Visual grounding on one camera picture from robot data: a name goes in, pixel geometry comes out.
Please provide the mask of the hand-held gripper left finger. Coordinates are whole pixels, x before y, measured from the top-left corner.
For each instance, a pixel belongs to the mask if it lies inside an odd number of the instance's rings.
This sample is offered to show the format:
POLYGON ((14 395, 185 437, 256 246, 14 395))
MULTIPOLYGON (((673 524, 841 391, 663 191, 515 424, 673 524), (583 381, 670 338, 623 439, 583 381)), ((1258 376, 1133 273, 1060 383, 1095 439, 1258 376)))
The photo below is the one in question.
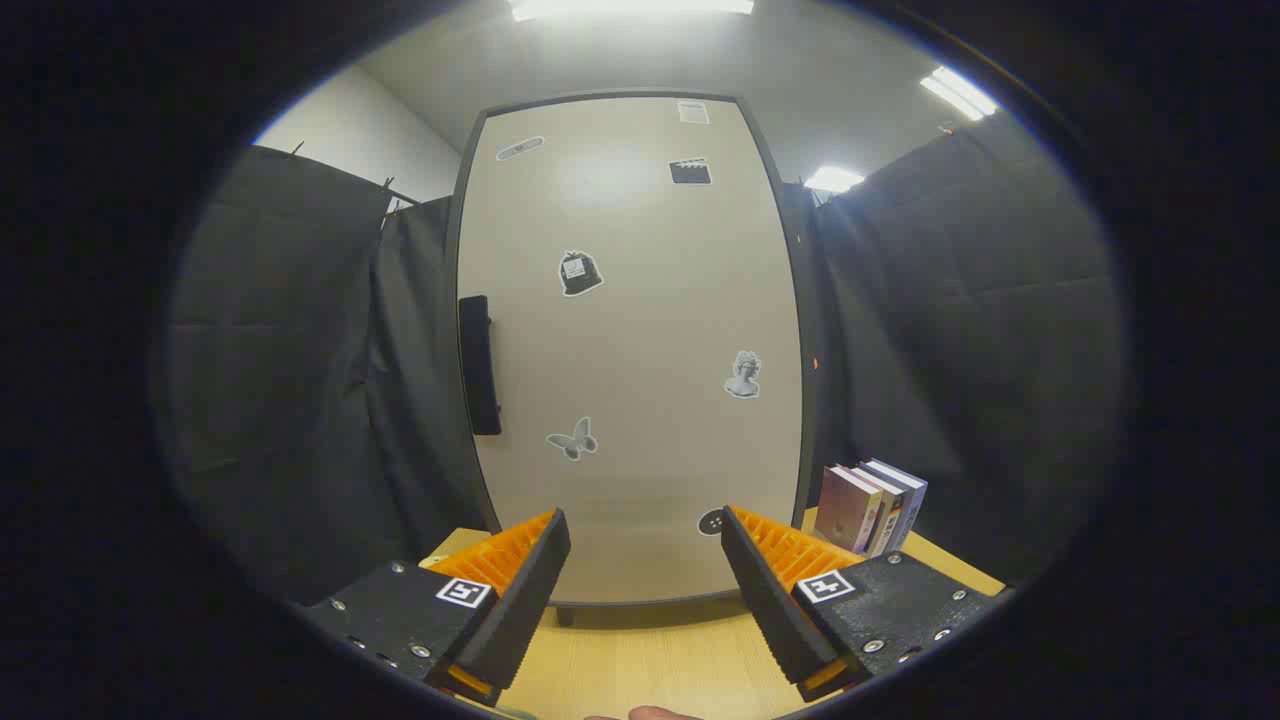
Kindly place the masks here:
POLYGON ((493 707, 509 689, 571 551, 552 509, 428 566, 392 561, 300 614, 397 676, 493 707))

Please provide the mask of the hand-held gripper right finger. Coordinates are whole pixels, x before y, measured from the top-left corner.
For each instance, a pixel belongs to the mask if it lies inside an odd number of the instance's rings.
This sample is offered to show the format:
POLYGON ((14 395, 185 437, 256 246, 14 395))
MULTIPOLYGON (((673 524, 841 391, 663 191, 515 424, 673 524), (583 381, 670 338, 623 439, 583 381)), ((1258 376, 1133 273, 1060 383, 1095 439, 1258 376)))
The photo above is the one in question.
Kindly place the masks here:
POLYGON ((1009 597, 918 553, 864 559, 733 505, 721 519, 740 596, 806 702, 913 664, 1009 597))

